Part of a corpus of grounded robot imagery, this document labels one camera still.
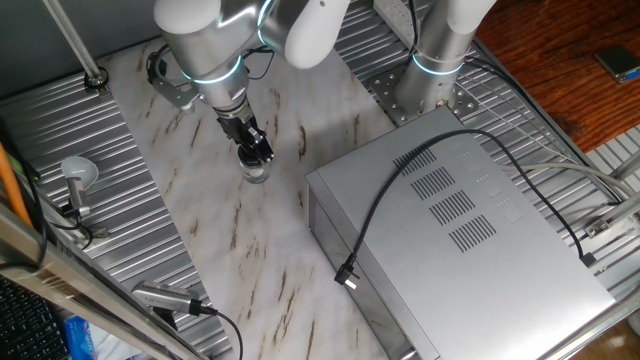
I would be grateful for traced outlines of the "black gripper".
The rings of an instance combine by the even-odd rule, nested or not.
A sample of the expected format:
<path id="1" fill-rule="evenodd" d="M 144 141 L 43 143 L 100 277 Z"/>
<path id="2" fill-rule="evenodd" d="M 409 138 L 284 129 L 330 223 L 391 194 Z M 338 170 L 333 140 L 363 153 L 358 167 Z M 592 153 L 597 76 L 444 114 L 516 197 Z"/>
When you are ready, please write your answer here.
<path id="1" fill-rule="evenodd" d="M 232 117 L 219 115 L 217 121 L 226 135 L 238 145 L 239 158 L 248 158 L 249 148 L 253 148 L 262 163 L 267 164 L 274 159 L 273 150 L 251 111 Z"/>

